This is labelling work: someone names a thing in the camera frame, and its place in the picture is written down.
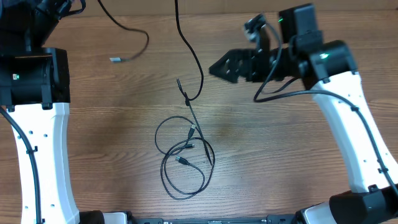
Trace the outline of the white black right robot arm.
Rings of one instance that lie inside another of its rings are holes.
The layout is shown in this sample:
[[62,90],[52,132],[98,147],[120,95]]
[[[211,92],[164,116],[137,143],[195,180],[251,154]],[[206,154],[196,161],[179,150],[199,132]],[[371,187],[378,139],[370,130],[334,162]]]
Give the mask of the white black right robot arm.
[[243,77],[266,85],[301,80],[324,114],[344,160],[349,190],[293,215],[269,215],[267,223],[382,223],[397,217],[397,161],[368,108],[361,76],[349,47],[324,42],[315,7],[279,12],[280,30],[259,14],[244,33],[253,49],[228,51],[209,72],[228,82]]

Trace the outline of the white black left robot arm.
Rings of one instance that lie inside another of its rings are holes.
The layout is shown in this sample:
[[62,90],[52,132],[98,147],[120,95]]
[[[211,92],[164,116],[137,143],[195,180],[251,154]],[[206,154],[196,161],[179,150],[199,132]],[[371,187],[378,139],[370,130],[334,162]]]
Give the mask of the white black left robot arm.
[[104,223],[75,203],[67,150],[70,73],[67,52],[46,47],[69,0],[1,2],[1,114],[14,134],[22,223]]

